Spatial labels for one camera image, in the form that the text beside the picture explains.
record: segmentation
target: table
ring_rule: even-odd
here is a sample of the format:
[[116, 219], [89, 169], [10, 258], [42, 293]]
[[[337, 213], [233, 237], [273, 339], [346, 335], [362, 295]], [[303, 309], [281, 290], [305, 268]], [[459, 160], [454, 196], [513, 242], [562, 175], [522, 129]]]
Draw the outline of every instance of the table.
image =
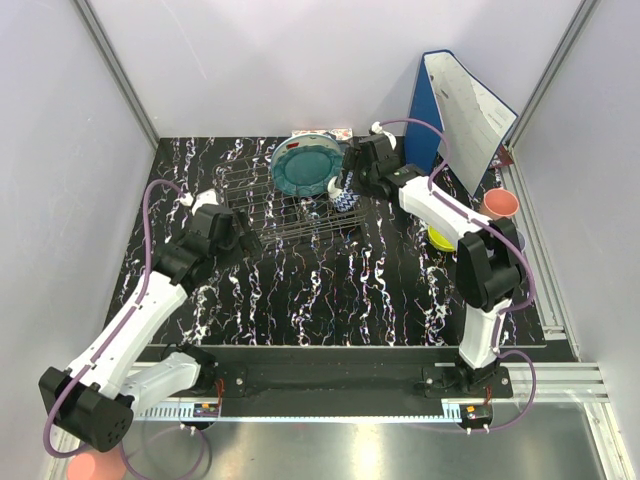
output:
[[[149, 180], [172, 180], [194, 194], [213, 186], [222, 192], [217, 166], [234, 159], [268, 162], [269, 153], [284, 139], [163, 139]], [[436, 183], [477, 209], [483, 192], [501, 186], [501, 178], [498, 171], [489, 170], [475, 197], [450, 171], [445, 170]], [[176, 234], [187, 210], [168, 189], [157, 189], [151, 199], [155, 245]], [[138, 215], [108, 320], [135, 287], [143, 266], [141, 245]], [[212, 272], [211, 281], [171, 316], [152, 343], [458, 345], [465, 306], [454, 289], [455, 266], [455, 254], [440, 252], [429, 243], [424, 224], [387, 202], [372, 201], [355, 231], [337, 232], [294, 249], [268, 249], [255, 263]], [[526, 291], [525, 285], [514, 302], [521, 302]], [[502, 342], [544, 345], [535, 306], [508, 314]]]
[[[496, 422], [517, 412], [515, 406], [501, 405]], [[132, 458], [134, 468], [157, 480], [183, 475], [200, 451], [199, 438], [184, 431], [145, 445], [168, 426], [136, 423], [124, 442], [127, 452], [142, 449]], [[579, 405], [536, 405], [520, 425], [491, 435], [467, 437], [458, 430], [452, 425], [220, 422], [206, 430], [208, 451], [194, 478], [606, 478]]]

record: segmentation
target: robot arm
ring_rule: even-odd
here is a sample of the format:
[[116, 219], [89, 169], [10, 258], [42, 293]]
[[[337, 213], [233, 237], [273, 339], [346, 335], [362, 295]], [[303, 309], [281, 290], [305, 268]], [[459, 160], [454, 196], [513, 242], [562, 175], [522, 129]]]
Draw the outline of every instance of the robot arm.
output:
[[[260, 249], [246, 217], [235, 214], [242, 229], [237, 233], [234, 213], [217, 204], [215, 192], [199, 195], [192, 212], [185, 229], [158, 249], [143, 299], [137, 303], [141, 278], [134, 294], [87, 350], [64, 372], [50, 367], [40, 378], [40, 392], [50, 412], [62, 391], [82, 375], [54, 423], [98, 451], [117, 445], [139, 412], [178, 391], [198, 395], [214, 386], [215, 357], [191, 345], [180, 346], [162, 362], [127, 376], [158, 328], [208, 280], [214, 266], [239, 263], [245, 254]], [[126, 315], [130, 316], [121, 326]], [[102, 354], [93, 362], [100, 349]], [[82, 374], [87, 365], [91, 368]]]
[[490, 225], [518, 245], [513, 223], [492, 221], [446, 194], [413, 165], [404, 165], [386, 132], [356, 141], [344, 159], [337, 184], [352, 173], [355, 193], [397, 204], [457, 245], [456, 288], [467, 303], [466, 321], [456, 362], [456, 381], [463, 391], [481, 388], [495, 374], [497, 334], [524, 268], [511, 251], [471, 219]]

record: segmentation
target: yellow cup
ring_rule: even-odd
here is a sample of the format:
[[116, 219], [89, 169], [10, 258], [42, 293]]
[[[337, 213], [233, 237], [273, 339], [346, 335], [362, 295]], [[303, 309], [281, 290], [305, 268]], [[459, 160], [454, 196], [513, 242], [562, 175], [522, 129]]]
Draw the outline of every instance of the yellow cup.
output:
[[436, 247], [438, 250], [441, 250], [443, 252], [456, 251], [456, 247], [451, 245], [451, 243], [449, 243], [446, 238], [440, 235], [435, 228], [429, 226], [429, 228], [427, 228], [427, 234], [429, 235], [429, 242], [431, 243], [431, 245]]

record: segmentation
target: black marble surface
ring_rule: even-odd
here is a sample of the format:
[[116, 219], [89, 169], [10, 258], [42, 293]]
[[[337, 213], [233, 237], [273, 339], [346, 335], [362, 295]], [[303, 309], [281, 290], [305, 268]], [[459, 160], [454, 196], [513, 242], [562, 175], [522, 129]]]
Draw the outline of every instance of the black marble surface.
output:
[[[226, 187], [223, 162], [264, 168], [284, 138], [163, 139], [149, 180], [165, 178], [194, 194]], [[438, 185], [477, 209], [501, 185], [488, 171], [475, 198], [444, 171]], [[247, 182], [250, 203], [251, 180]], [[152, 194], [154, 245], [180, 229], [187, 210], [175, 193]], [[136, 221], [108, 320], [121, 308], [143, 266], [142, 223]], [[265, 249], [257, 262], [212, 272], [163, 325], [152, 343], [188, 340], [238, 345], [458, 345], [464, 305], [454, 289], [455, 254], [436, 250], [424, 224], [386, 202], [371, 202], [357, 228]], [[520, 303], [526, 286], [514, 298]], [[505, 345], [544, 344], [534, 306], [508, 314]]]

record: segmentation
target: binder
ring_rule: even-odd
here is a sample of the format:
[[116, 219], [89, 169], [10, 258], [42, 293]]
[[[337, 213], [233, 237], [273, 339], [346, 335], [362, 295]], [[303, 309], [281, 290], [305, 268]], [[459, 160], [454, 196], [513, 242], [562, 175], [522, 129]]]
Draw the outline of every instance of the binder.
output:
[[[450, 168], [471, 195], [517, 118], [449, 50], [421, 56], [409, 116], [444, 132], [451, 145]], [[445, 153], [437, 135], [421, 125], [407, 125], [407, 163], [430, 173], [437, 153]]]

